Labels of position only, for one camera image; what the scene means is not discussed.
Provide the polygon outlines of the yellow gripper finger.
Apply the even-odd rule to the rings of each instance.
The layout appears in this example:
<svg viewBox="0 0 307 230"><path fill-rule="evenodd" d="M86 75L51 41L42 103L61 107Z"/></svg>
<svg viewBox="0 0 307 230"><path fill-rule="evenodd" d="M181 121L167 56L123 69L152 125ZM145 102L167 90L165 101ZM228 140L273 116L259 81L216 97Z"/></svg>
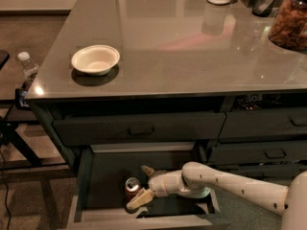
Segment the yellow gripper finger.
<svg viewBox="0 0 307 230"><path fill-rule="evenodd" d="M136 196L128 202L127 208L129 210L135 210L139 207L151 202L154 199L154 193L150 189L142 188Z"/></svg>
<svg viewBox="0 0 307 230"><path fill-rule="evenodd" d="M141 170L146 174L146 176L148 178L159 176L159 175L164 174L166 172L165 170L155 170L154 168L151 168L151 167L148 167L148 166L145 166L145 165L143 165L141 167Z"/></svg>

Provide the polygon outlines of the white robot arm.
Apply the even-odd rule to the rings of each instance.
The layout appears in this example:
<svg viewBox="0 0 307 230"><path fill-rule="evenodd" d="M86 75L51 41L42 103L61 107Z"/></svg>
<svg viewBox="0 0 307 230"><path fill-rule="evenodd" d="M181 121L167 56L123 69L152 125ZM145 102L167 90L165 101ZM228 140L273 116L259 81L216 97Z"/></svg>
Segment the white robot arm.
<svg viewBox="0 0 307 230"><path fill-rule="evenodd" d="M221 172L198 162L188 162L181 170L156 171L142 166L149 178L148 189L141 189L127 204L130 210L152 201L154 197L179 195L203 198L208 188L221 189L282 217L281 230L307 228L307 172L302 172L290 186Z"/></svg>

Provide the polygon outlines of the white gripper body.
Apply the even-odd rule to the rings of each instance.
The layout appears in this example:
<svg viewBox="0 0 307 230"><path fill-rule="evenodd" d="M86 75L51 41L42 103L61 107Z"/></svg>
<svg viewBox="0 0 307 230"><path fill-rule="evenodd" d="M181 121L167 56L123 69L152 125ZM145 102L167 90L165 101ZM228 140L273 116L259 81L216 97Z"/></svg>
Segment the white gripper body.
<svg viewBox="0 0 307 230"><path fill-rule="evenodd" d="M164 197L169 194L165 186L165 174L165 171L155 171L148 180L149 189L157 197Z"/></svg>

